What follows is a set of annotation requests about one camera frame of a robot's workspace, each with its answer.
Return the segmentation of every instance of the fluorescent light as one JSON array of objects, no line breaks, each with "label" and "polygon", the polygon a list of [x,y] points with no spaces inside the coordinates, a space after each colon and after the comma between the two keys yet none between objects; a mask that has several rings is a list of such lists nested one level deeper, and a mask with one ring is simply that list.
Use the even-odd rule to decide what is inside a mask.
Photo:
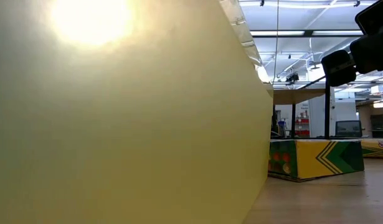
[{"label": "fluorescent light", "polygon": [[251,31],[252,36],[267,36],[267,35],[303,35],[304,31]]},{"label": "fluorescent light", "polygon": [[321,30],[313,31],[313,35],[363,35],[360,30]]},{"label": "fluorescent light", "polygon": [[[287,9],[329,9],[337,7],[353,7],[356,3],[332,4],[332,5],[306,5],[306,4],[277,4],[266,2],[265,6],[282,7]],[[361,6],[370,6],[372,3],[360,3]],[[260,6],[260,1],[240,1],[240,6]]]},{"label": "fluorescent light", "polygon": [[383,108],[383,103],[374,103],[373,107],[374,108]]},{"label": "fluorescent light", "polygon": [[343,93],[358,93],[358,92],[364,91],[366,89],[367,88],[346,88],[346,89],[337,88],[337,89],[335,89],[335,91],[340,91]]},{"label": "fluorescent light", "polygon": [[383,99],[382,100],[374,101],[374,103],[381,103],[381,102],[383,102]]}]

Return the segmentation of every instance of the yellow wall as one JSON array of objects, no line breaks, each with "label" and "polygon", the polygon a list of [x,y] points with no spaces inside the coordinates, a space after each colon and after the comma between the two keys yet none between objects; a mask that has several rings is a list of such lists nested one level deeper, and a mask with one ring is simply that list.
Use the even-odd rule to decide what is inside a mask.
[{"label": "yellow wall", "polygon": [[272,99],[217,0],[129,2],[133,33],[85,48],[0,1],[0,224],[245,217]]}]

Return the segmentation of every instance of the pipe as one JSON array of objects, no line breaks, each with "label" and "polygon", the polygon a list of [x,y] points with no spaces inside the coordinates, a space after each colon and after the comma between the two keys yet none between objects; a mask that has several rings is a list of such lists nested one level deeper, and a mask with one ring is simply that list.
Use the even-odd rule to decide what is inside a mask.
[{"label": "pipe", "polygon": [[[338,0],[332,0],[329,6],[333,6]],[[308,29],[312,24],[314,24],[329,8],[323,9],[315,18],[313,18],[308,25],[306,25],[305,29]]]},{"label": "pipe", "polygon": [[[276,52],[274,51],[266,51],[266,52],[259,52],[260,55],[274,55]],[[310,51],[280,51],[277,52],[278,55],[305,55],[310,53]]]},{"label": "pipe", "polygon": [[294,65],[296,65],[299,61],[301,60],[306,60],[306,59],[309,59],[311,57],[311,54],[305,54],[304,56],[300,57],[297,61],[293,62],[290,66],[286,67],[282,72],[280,72],[279,74],[277,74],[277,78],[281,79],[287,75],[289,75],[289,73],[286,73],[285,75],[282,75],[280,76],[282,73],[285,73],[287,72],[289,69],[291,69]]},{"label": "pipe", "polygon": [[[377,73],[377,72],[369,72],[369,73],[367,73],[367,74],[359,75],[359,78],[363,78],[363,77],[372,75],[373,73]],[[370,82],[381,81],[381,79],[383,79],[383,76],[382,76],[382,77],[379,77],[379,78],[375,78],[375,79],[373,79],[373,80],[370,80]],[[356,88],[356,87],[359,87],[359,86],[361,86],[361,85],[364,85],[364,84],[354,84],[354,85],[348,86],[348,87],[345,88],[345,89],[337,90],[337,91],[335,91],[335,93],[340,92],[340,91],[343,91],[343,90],[348,90],[348,89],[351,89],[351,88]]]},{"label": "pipe", "polygon": [[350,51],[350,45],[353,41],[357,40],[358,38],[355,38],[355,37],[349,37],[347,38],[346,40],[342,41],[341,43],[335,45],[335,47],[332,47],[331,49],[325,51],[324,53],[322,53],[319,57],[319,61],[321,61],[323,59],[323,57],[337,51],[337,50],[345,50],[347,52]]},{"label": "pipe", "polygon": [[301,86],[301,87],[298,88],[298,90],[307,88],[307,87],[309,87],[309,86],[311,86],[311,85],[313,85],[313,84],[315,84],[315,83],[318,83],[320,80],[324,79],[325,77],[326,77],[326,76],[320,77],[320,78],[316,79],[315,81],[313,81],[313,82],[311,82],[311,83],[309,83],[309,84],[306,84],[306,85],[304,85],[304,86]]}]

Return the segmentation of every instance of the chevron pattern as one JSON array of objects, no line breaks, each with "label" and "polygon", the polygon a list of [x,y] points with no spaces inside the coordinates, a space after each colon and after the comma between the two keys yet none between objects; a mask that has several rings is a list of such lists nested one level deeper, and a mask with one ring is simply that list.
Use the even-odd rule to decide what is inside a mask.
[{"label": "chevron pattern", "polygon": [[333,150],[336,145],[335,141],[331,141],[327,144],[327,146],[316,156],[316,159],[327,169],[329,169],[333,174],[342,174],[340,171],[330,160],[327,159],[328,154]]},{"label": "chevron pattern", "polygon": [[364,156],[383,156],[383,149],[378,149],[369,146],[362,146]]}]

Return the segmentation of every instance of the ceiling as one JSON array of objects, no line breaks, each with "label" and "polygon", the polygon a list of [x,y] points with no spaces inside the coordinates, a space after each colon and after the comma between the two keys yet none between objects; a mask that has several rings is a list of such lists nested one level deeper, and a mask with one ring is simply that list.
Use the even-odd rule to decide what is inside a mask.
[{"label": "ceiling", "polygon": [[[356,14],[375,1],[361,1],[361,5],[354,7],[356,0],[265,0],[263,7],[261,1],[239,0],[244,11],[250,30],[306,30],[306,29],[359,29],[354,21]],[[324,9],[310,9],[328,5],[349,4],[348,7],[334,7]],[[315,62],[320,61],[320,54],[327,52],[337,45],[345,45],[356,38],[348,37],[308,37],[298,38],[255,38],[258,51],[269,77],[279,75],[285,78],[288,74],[286,68],[293,66],[300,73],[306,73],[306,61],[313,60],[309,53],[316,53]]]}]

